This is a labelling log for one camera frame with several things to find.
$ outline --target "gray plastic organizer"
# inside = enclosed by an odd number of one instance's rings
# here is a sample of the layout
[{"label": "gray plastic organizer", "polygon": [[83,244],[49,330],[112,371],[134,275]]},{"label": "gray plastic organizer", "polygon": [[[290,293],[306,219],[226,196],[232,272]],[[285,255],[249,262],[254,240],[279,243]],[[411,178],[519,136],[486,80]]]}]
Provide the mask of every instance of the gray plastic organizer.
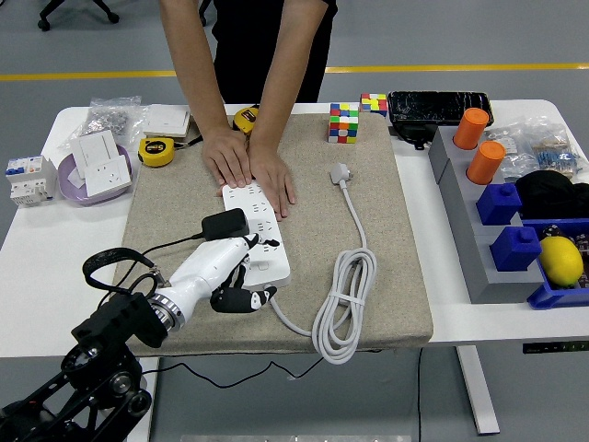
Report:
[{"label": "gray plastic organizer", "polygon": [[[468,151],[456,147],[452,141],[455,133],[456,127],[438,127],[429,156],[470,301],[473,304],[525,302],[544,283],[537,260],[525,272],[498,272],[495,268],[490,245],[505,226],[483,226],[481,223],[476,202],[485,186],[474,184],[467,178],[467,168],[476,149]],[[505,183],[501,172],[495,174],[491,183]],[[519,214],[515,214],[508,226],[521,225]]]}]

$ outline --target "person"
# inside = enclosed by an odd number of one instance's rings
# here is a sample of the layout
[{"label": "person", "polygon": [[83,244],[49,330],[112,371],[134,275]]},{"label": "person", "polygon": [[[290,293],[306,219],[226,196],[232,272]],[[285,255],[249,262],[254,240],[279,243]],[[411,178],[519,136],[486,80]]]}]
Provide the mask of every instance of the person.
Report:
[{"label": "person", "polygon": [[[213,61],[198,0],[159,0],[180,87],[203,137],[202,159],[220,187],[255,178],[280,221],[296,201],[278,144],[295,102],[317,102],[335,0],[214,0]],[[259,104],[249,139],[225,103]]]}]

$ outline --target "black cable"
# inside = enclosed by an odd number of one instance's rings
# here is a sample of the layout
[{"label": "black cable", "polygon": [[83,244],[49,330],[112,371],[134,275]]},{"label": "black cable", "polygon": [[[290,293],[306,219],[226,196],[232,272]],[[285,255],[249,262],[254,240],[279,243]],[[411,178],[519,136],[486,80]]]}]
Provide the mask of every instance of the black cable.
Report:
[{"label": "black cable", "polygon": [[419,425],[417,442],[422,442],[422,353],[423,347],[420,349],[420,357],[417,360],[417,419]]},{"label": "black cable", "polygon": [[[186,242],[186,241],[190,241],[191,239],[201,239],[203,236],[203,233],[197,233],[196,235],[192,235],[191,237],[187,237],[187,238],[183,238],[183,239],[178,239],[176,241],[172,241],[172,242],[167,242],[166,244],[160,244],[159,246],[155,246],[152,247],[151,249],[147,249],[146,251],[144,251],[142,254],[145,255],[147,253],[149,253],[150,251],[154,251],[157,249],[163,249],[165,247],[170,247],[170,246],[175,246],[176,244],[180,244],[181,242]],[[117,283],[115,286],[116,287],[120,287],[122,283],[124,283],[124,281],[127,279],[127,277],[131,274],[131,272],[133,271],[133,268],[135,267],[135,264],[137,263],[137,261],[135,261],[131,267],[129,268],[129,270],[127,271],[127,273],[121,278],[121,280],[119,281],[119,283]],[[108,292],[104,297],[102,297],[102,299],[100,299],[100,302],[98,303],[98,307],[97,310],[99,308],[102,307],[102,304],[104,304],[104,302],[113,294],[114,292]]]},{"label": "black cable", "polygon": [[266,368],[264,368],[263,370],[259,371],[258,373],[254,373],[253,375],[249,375],[246,378],[243,378],[237,382],[234,382],[232,384],[229,385],[219,385],[217,384],[214,380],[207,378],[204,375],[201,375],[199,373],[197,373],[196,371],[194,371],[192,368],[190,368],[187,364],[180,362],[178,364],[175,364],[173,366],[167,366],[166,368],[159,368],[157,370],[147,370],[145,372],[142,373],[142,375],[148,375],[150,373],[163,373],[165,371],[169,371],[172,370],[174,368],[178,368],[179,366],[183,366],[184,368],[186,368],[188,371],[190,371],[192,373],[192,375],[196,376],[197,378],[201,378],[203,380],[206,380],[207,382],[211,383],[212,385],[214,385],[215,387],[217,387],[218,389],[230,389],[232,387],[235,387],[236,385],[241,384],[242,382],[245,382],[246,380],[250,380],[252,378],[256,378],[259,375],[262,375],[264,373],[266,373],[271,366],[276,366],[278,368],[280,368],[281,370],[285,371],[286,373],[288,373],[289,375],[291,375],[291,377],[295,378],[295,379],[300,379],[302,378],[304,375],[306,375],[309,371],[311,371],[313,368],[315,368],[319,362],[321,362],[323,360],[323,358],[321,357],[315,364],[313,364],[312,366],[310,366],[307,370],[305,370],[302,374],[300,375],[295,375],[292,371],[290,371],[288,368],[281,366],[279,364],[276,364],[274,361],[270,361],[270,363],[268,364],[268,366],[266,366]]},{"label": "black cable", "polygon": [[144,279],[150,278],[152,280],[152,287],[149,289],[149,293],[147,294],[147,298],[151,297],[157,288],[157,278],[153,273],[144,273],[141,276],[139,276],[137,279],[135,279],[133,281],[133,283],[131,285],[129,285],[129,291],[132,293],[133,290],[139,285],[139,283],[141,283]]}]

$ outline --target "white robotic hand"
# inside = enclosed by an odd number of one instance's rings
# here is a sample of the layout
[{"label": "white robotic hand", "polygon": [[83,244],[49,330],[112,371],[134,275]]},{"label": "white robotic hand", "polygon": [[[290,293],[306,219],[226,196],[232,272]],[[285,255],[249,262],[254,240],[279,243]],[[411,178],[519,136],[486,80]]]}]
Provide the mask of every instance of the white robotic hand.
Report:
[{"label": "white robotic hand", "polygon": [[[249,269],[248,252],[258,244],[276,247],[278,241],[266,240],[256,233],[203,242],[169,278],[171,286],[158,288],[149,299],[166,328],[179,330],[190,320],[201,299],[213,297],[213,308],[227,313],[249,313],[270,300],[276,293],[275,287],[253,293],[241,288]],[[229,287],[235,271],[237,287]]]}]

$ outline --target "circuit breaker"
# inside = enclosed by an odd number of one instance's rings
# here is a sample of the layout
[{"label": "circuit breaker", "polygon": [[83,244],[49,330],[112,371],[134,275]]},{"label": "circuit breaker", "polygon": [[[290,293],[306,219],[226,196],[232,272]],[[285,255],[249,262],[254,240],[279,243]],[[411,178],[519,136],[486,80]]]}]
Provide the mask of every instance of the circuit breaker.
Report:
[{"label": "circuit breaker", "polygon": [[55,195],[57,170],[43,156],[11,159],[5,174],[12,184],[10,199],[17,205],[40,203]]}]

